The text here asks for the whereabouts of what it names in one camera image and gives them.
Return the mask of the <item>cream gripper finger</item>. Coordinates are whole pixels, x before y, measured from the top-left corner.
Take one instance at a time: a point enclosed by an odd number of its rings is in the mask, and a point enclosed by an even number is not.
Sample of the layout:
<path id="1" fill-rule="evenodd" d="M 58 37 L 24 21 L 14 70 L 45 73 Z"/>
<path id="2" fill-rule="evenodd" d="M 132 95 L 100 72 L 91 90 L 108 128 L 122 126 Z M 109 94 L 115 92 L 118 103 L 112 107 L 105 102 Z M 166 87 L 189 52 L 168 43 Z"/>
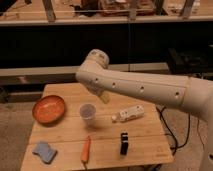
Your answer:
<path id="1" fill-rule="evenodd" d="M 109 97 L 109 94 L 107 92 L 103 92 L 101 95 L 100 95 L 100 99 L 103 103 L 107 104 L 109 101 L 110 101 L 110 97 Z"/>

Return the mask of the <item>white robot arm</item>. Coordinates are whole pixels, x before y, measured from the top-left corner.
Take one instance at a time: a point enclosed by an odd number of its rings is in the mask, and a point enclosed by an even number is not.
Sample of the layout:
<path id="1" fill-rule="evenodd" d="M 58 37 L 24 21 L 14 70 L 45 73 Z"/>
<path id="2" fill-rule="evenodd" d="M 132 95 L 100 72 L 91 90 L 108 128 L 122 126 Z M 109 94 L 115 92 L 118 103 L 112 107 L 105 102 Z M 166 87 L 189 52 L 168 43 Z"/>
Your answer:
<path id="1" fill-rule="evenodd" d="M 207 123 L 208 135 L 199 171 L 213 171 L 213 81 L 189 76 L 120 72 L 108 69 L 109 57 L 93 49 L 76 79 L 104 103 L 107 91 L 178 109 Z"/>

